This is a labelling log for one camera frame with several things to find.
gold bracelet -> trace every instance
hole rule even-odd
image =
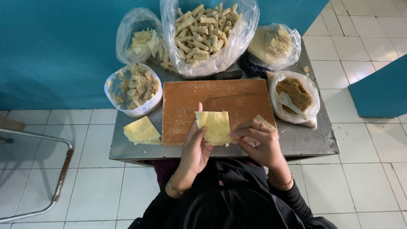
[[[268,179],[268,180],[269,180],[270,184],[273,185],[273,186],[280,187],[280,188],[285,188],[285,187],[288,187],[288,186],[293,182],[293,180],[294,180],[293,173],[292,173],[292,172],[290,172],[290,173],[291,173],[291,180],[290,180],[290,182],[288,182],[288,183],[285,184],[285,185],[279,185],[279,184],[277,184],[277,183],[272,182],[272,181],[269,180],[269,179]]]
[[[172,189],[172,190],[174,190],[174,191],[177,191],[179,194],[181,194],[181,195],[183,195],[186,191],[188,191],[188,190],[190,190],[192,187],[189,187],[189,188],[187,188],[187,189],[185,189],[185,190],[179,190],[179,189],[177,189],[177,188],[175,188],[175,187],[173,187],[173,185],[172,185],[172,183],[171,183],[171,178],[170,178],[170,180],[168,181],[168,186],[170,186],[170,188]]]

white spoon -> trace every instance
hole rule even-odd
[[[307,120],[305,114],[302,111],[300,111],[296,106],[294,106],[293,102],[291,102],[291,98],[287,93],[280,92],[280,100],[282,105],[288,106],[294,112],[296,112],[303,120]]]

metal chair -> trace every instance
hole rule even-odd
[[[47,136],[47,135],[43,135],[43,134],[34,134],[34,133],[30,133],[30,132],[11,130],[11,129],[5,129],[5,128],[0,128],[0,132],[9,133],[9,134],[19,134],[19,135],[24,135],[24,136],[52,140],[52,141],[60,141],[60,142],[65,143],[68,146],[68,151],[66,153],[65,162],[63,163],[61,174],[59,175],[57,188],[55,189],[54,196],[52,197],[51,203],[48,205],[48,207],[46,207],[40,211],[33,211],[33,212],[25,213],[25,214],[0,218],[0,223],[13,221],[13,220],[19,220],[19,219],[23,219],[23,218],[27,218],[27,217],[32,217],[32,216],[37,216],[37,215],[41,215],[41,214],[47,212],[57,203],[57,201],[59,200],[59,197],[61,195],[61,189],[62,189],[63,181],[65,179],[66,171],[68,170],[68,165],[69,165],[69,162],[71,161],[72,154],[74,152],[72,144],[66,139],[51,137],[51,136]],[[0,137],[0,141],[5,141],[6,143],[14,142],[14,140],[12,138],[4,138],[4,137]]]

white tile floor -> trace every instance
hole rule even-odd
[[[407,229],[407,114],[360,118],[347,89],[407,53],[406,17],[405,0],[331,0],[304,36],[341,154],[290,170],[314,214],[339,228]],[[114,109],[0,115],[75,147],[58,204],[0,229],[126,229],[159,192],[152,168],[108,159]],[[0,217],[44,208],[65,157],[63,143],[15,142],[0,144]]]

blue wall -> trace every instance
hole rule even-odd
[[[301,34],[328,0],[258,0],[260,25]],[[124,66],[115,40],[122,17],[158,0],[0,0],[0,110],[113,108],[106,79]]]
[[[407,55],[349,86],[361,117],[395,118],[407,114]]]

